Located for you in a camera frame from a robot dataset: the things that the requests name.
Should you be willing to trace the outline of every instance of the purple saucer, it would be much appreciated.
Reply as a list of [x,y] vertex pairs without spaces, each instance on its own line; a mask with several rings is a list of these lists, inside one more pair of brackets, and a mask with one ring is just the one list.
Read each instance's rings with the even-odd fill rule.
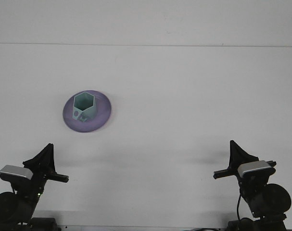
[[[80,93],[87,92],[95,97],[95,103],[97,105],[97,115],[85,122],[73,119],[73,103],[74,97]],[[96,90],[84,90],[74,96],[72,96],[63,108],[63,120],[65,124],[74,131],[78,132],[90,132],[102,127],[108,120],[111,115],[111,102],[101,92]]]

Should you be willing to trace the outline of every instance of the white surface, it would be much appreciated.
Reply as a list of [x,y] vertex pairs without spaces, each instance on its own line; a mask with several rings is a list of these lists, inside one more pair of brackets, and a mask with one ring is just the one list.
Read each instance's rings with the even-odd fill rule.
[[292,0],[0,0],[0,42],[292,46]]
[[[82,134],[65,102],[105,93],[110,120]],[[67,184],[48,182],[37,216],[59,224],[225,227],[236,218],[229,140],[277,161],[292,197],[292,48],[0,44],[0,169],[47,143]],[[0,180],[0,192],[9,191]],[[241,215],[249,216],[244,203]],[[286,225],[292,228],[292,208]]]

